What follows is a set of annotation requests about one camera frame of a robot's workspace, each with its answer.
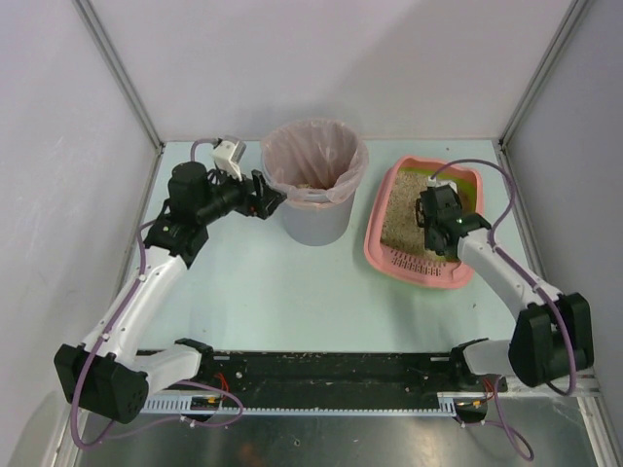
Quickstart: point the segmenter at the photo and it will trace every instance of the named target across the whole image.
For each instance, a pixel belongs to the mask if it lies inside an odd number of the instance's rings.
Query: pink litter box
[[[413,170],[430,176],[445,163],[447,161],[405,156],[387,171],[372,208],[363,245],[366,259],[373,268],[406,282],[440,289],[457,289],[472,278],[474,270],[462,262],[428,260],[381,244],[387,202],[398,172]],[[467,197],[470,210],[483,214],[483,182],[478,171],[453,165],[444,170],[439,178],[455,181],[458,190]],[[414,211],[414,229],[416,228]]]

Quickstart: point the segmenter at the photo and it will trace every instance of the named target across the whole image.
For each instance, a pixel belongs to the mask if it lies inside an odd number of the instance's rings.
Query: purple cable
[[[236,405],[238,406],[238,413],[231,419],[226,420],[226,421],[221,421],[219,423],[209,423],[209,422],[203,422],[203,421],[196,421],[196,420],[192,420],[189,418],[182,418],[179,415],[172,415],[172,416],[166,416],[164,418],[159,418],[158,420],[154,420],[151,423],[148,423],[145,426],[141,426],[140,428],[137,428],[135,430],[132,431],[128,431],[127,433],[123,433],[121,435],[108,435],[106,436],[106,439],[108,440],[121,440],[123,438],[128,438],[130,436],[136,435],[142,431],[148,430],[150,428],[153,428],[154,426],[157,425],[162,425],[163,423],[169,423],[171,421],[186,421],[188,423],[194,423],[194,425],[197,426],[201,426],[204,428],[219,428],[221,426],[228,426],[231,425],[232,423],[236,423],[241,417],[242,414],[244,412],[244,406],[242,405],[242,401],[236,397],[234,394],[232,394],[231,392],[228,391],[224,391],[223,389],[218,389],[216,387],[212,387],[212,386],[208,386],[206,384],[200,384],[198,382],[194,382],[194,381],[179,381],[176,384],[184,384],[187,386],[194,386],[194,387],[198,387],[200,389],[204,389],[206,391],[212,391],[212,392],[217,392],[223,396],[226,396],[230,399],[232,399]]]
[[[148,222],[146,224],[143,224],[142,226],[140,226],[138,228],[138,232],[136,233],[136,239],[138,241],[138,251],[139,251],[139,255],[140,255],[140,264],[139,264],[139,267],[138,267],[138,276],[144,274],[145,273],[145,269],[147,267],[147,265],[146,265],[147,260],[146,260],[146,253],[145,253],[145,245],[143,244],[143,239],[141,237],[141,232],[143,231],[143,229],[145,229],[145,228],[151,226],[152,224],[154,224],[154,222],[155,221],[151,221],[151,222]],[[78,430],[79,402],[80,402],[80,396],[82,395],[82,390],[83,390],[83,388],[85,386],[85,380],[87,379],[87,373],[89,372],[89,369],[91,368],[93,360],[95,359],[95,356],[97,355],[97,351],[99,350],[99,348],[104,343],[103,335],[109,333],[112,330],[113,326],[115,325],[115,323],[117,322],[119,317],[124,312],[124,309],[126,309],[126,306],[128,306],[128,303],[130,302],[130,300],[132,299],[132,297],[136,293],[136,290],[138,289],[138,286],[140,285],[140,280],[138,279],[138,276],[136,277],[136,279],[134,279],[134,282],[132,283],[128,293],[126,294],[126,296],[124,297],[122,302],[119,304],[119,306],[115,310],[115,313],[110,318],[110,321],[108,321],[108,323],[104,327],[101,335],[97,338],[97,341],[95,341],[95,344],[93,345],[91,351],[89,352],[89,356],[87,357],[87,361],[85,362],[84,366],[82,367],[82,370],[80,371],[80,374],[78,375],[78,380],[76,381],[76,387],[75,387],[75,390],[74,390],[74,395],[73,395],[72,400],[71,400],[71,412],[69,414],[69,426],[70,426],[70,429],[71,429],[71,438],[73,439],[73,441],[76,444],[76,446],[78,448],[82,449],[82,450],[92,449],[95,446],[97,446],[99,443],[101,443],[101,441],[106,437],[106,435],[108,434],[110,429],[115,424],[114,420],[110,420],[110,423],[108,423],[108,425],[106,425],[106,428],[104,428],[104,430],[93,441],[91,441],[89,443],[85,443],[80,438],[80,433],[79,433],[79,430]]]
[[[138,278],[140,275],[145,273],[145,270],[147,269],[147,254],[145,251],[145,245],[143,244],[143,239],[141,237],[141,232],[148,228],[149,226],[151,226],[152,224],[154,224],[154,222],[156,221],[150,221],[147,222],[143,225],[141,225],[138,228],[138,232],[136,233],[136,240],[138,242],[138,253],[139,253],[139,267],[138,267],[138,276],[136,279],[134,279],[134,282],[132,283],[128,293],[126,294],[126,296],[124,297],[124,299],[122,300],[122,302],[119,304],[119,306],[117,307],[117,309],[115,310],[115,313],[112,315],[112,317],[110,318],[110,321],[108,321],[108,323],[106,324],[106,326],[104,327],[103,331],[102,331],[102,335],[109,333],[113,326],[115,325],[115,323],[117,322],[117,320],[119,319],[119,317],[123,314],[124,309],[126,309],[126,306],[128,306],[129,302],[131,301],[132,297],[134,296],[134,294],[136,293],[136,290],[138,289],[138,286],[140,285],[141,281]],[[115,436],[110,436],[108,433],[110,432],[110,430],[112,429],[112,427],[115,424],[115,420],[110,420],[110,422],[106,425],[106,427],[102,430],[102,432],[91,442],[89,443],[85,443],[81,438],[80,438],[80,433],[78,432],[78,409],[79,409],[79,401],[80,401],[80,396],[82,395],[82,390],[84,388],[85,385],[85,380],[87,378],[87,374],[89,372],[89,369],[91,368],[91,365],[93,363],[93,360],[95,359],[95,355],[97,355],[97,351],[99,350],[99,348],[102,346],[102,344],[104,343],[104,338],[103,336],[100,336],[99,338],[97,338],[97,341],[95,341],[95,344],[93,345],[91,352],[89,353],[89,356],[87,357],[87,361],[85,362],[85,365],[83,366],[82,370],[80,371],[80,374],[78,375],[78,381],[76,382],[76,388],[74,391],[74,396],[72,398],[71,401],[71,412],[69,415],[69,425],[71,428],[71,437],[73,439],[73,442],[75,443],[75,445],[82,450],[89,450],[89,449],[93,449],[96,446],[98,446],[104,439],[121,439],[121,438],[125,438],[127,436],[131,436],[133,434],[136,434],[138,432],[141,432],[143,430],[146,430],[148,428],[151,428],[153,426],[156,425],[160,425],[161,423],[166,423],[169,421],[173,421],[174,419],[177,420],[179,419],[178,416],[170,416],[170,417],[166,417],[166,418],[161,418],[159,420],[156,420],[146,426],[143,426],[137,430],[133,430],[130,431],[128,433],[124,433],[123,435],[115,435]],[[198,382],[193,382],[193,381],[179,381],[177,382],[177,384],[185,384],[187,386],[195,386],[201,389],[205,389],[205,390],[209,390],[209,391],[213,391],[213,392],[217,392],[221,395],[224,395],[230,399],[232,399],[234,402],[236,402],[236,404],[238,405],[239,411],[236,414],[236,416],[234,416],[232,419],[230,420],[226,420],[223,422],[219,422],[219,423],[204,423],[204,422],[199,422],[199,421],[195,421],[195,424],[198,426],[204,426],[207,428],[217,428],[220,426],[227,426],[230,425],[236,421],[238,421],[240,419],[240,417],[242,416],[242,413],[244,411],[244,406],[242,405],[242,402],[240,401],[240,399],[238,397],[236,397],[234,394],[224,391],[222,389],[218,389],[216,387],[212,387],[212,386],[208,386],[205,384],[200,384]]]
[[[552,299],[547,295],[547,293],[538,285],[538,283],[528,274],[528,272],[521,267],[519,263],[517,263],[513,258],[506,253],[502,248],[497,247],[495,252],[500,256],[504,262],[514,269],[522,278],[532,287],[534,292],[538,294],[538,296],[550,307],[552,313],[554,313],[554,317],[556,318],[556,324],[558,325],[558,330],[561,332],[563,336],[563,342],[565,343],[565,349],[567,350],[568,356],[568,388],[567,390],[562,390],[556,387],[552,382],[548,382],[547,385],[557,394],[561,396],[570,396],[575,390],[575,385],[577,384],[577,368],[575,367],[575,355],[573,352],[573,345],[571,345],[571,337],[568,334],[567,326],[565,325],[565,320],[563,319],[563,315],[558,310],[556,304],[552,301]]]
[[[571,339],[568,334],[568,329],[567,329],[567,326],[565,325],[565,320],[563,319],[563,315],[560,313],[560,311],[558,310],[558,307],[556,306],[556,304],[554,304],[552,299],[550,299],[549,296],[545,293],[545,291],[538,286],[536,281],[532,279],[532,277],[526,272],[526,270],[523,269],[515,260],[513,260],[505,251],[497,247],[497,242],[495,241],[495,231],[497,230],[497,227],[506,218],[506,216],[509,214],[509,212],[513,208],[513,205],[515,204],[515,199],[517,197],[517,187],[515,186],[515,183],[513,182],[513,179],[511,178],[511,176],[503,168],[501,168],[499,165],[495,163],[492,163],[489,161],[483,161],[481,159],[459,159],[456,161],[448,162],[442,165],[441,167],[439,167],[432,174],[431,178],[436,178],[445,169],[457,163],[481,163],[483,165],[486,165],[488,167],[491,167],[497,170],[499,173],[502,174],[502,177],[504,177],[504,180],[506,180],[506,184],[508,185],[508,190],[510,192],[510,200],[508,202],[508,205],[502,212],[502,214],[494,222],[492,228],[489,230],[488,241],[489,241],[489,244],[494,249],[494,251],[497,254],[499,254],[500,258],[508,266],[514,269],[519,275],[521,275],[522,278],[526,280],[526,282],[528,282],[528,284],[532,287],[532,289],[538,294],[538,296],[545,303],[547,303],[547,305],[552,310],[552,313],[554,314],[554,317],[556,318],[556,324],[558,325],[558,329],[561,332],[561,335],[563,336],[565,349],[567,350],[569,379],[568,379],[568,388],[565,391],[563,391],[562,389],[559,389],[551,382],[547,382],[547,385],[550,387],[550,389],[552,389],[557,394],[560,394],[562,396],[570,396],[575,390],[575,385],[576,385],[576,380],[577,380],[577,369],[575,367],[575,356],[573,352],[573,346],[571,345]]]
[[[196,160],[195,152],[197,151],[197,148],[201,144],[208,144],[208,143],[211,145],[218,144],[218,139],[217,138],[201,138],[193,143],[193,146],[191,146],[191,161],[192,162]]]
[[[534,449],[532,449],[532,446],[530,445],[530,443],[528,442],[528,440],[524,437],[524,435],[522,435],[519,431],[517,431],[516,428],[512,427],[511,425],[509,425],[508,423],[506,423],[506,415],[504,414],[504,411],[502,410],[501,404],[499,403],[499,397],[498,397],[498,393],[497,393],[497,388],[499,385],[499,382],[501,381],[502,377],[497,377],[497,379],[495,380],[495,384],[494,384],[494,398],[495,398],[495,407],[497,408],[497,414],[499,415],[499,421],[492,421],[492,420],[483,420],[483,421],[475,421],[472,423],[466,423],[463,420],[460,419],[460,416],[455,416],[455,420],[460,423],[461,425],[464,426],[476,426],[476,425],[484,425],[484,426],[494,426],[496,428],[500,428],[502,430],[504,430],[504,433],[506,433],[506,437],[508,438],[508,441],[510,442],[511,446],[513,447],[513,449],[520,455],[520,457],[522,457],[524,460],[528,461],[528,462],[532,462],[534,460]],[[525,454],[519,447],[519,445],[517,444],[517,441],[515,441],[515,438],[519,438],[521,440],[521,442],[524,444],[524,446],[526,447],[526,449],[528,449],[528,454]]]
[[[526,438],[524,438],[521,434],[519,434],[519,432],[515,428],[513,428],[508,423],[506,423],[506,415],[504,414],[502,405],[499,402],[499,395],[497,392],[497,387],[499,386],[499,382],[501,381],[501,379],[502,377],[497,377],[495,379],[495,384],[494,384],[494,401],[495,401],[495,408],[497,409],[497,415],[499,416],[499,422],[491,421],[489,422],[489,424],[492,426],[497,426],[498,428],[501,428],[502,430],[504,430],[504,432],[506,433],[506,437],[508,438],[508,441],[512,445],[513,449],[517,451],[517,453],[524,460],[527,460],[528,462],[532,462],[534,460],[534,451],[532,450],[532,446],[530,446],[528,441],[526,441]],[[529,452],[528,455],[526,455],[519,448],[519,445],[517,444],[517,441],[515,440],[515,436],[517,436],[520,440],[522,440],[524,445],[526,445],[526,448],[528,448],[528,452]]]

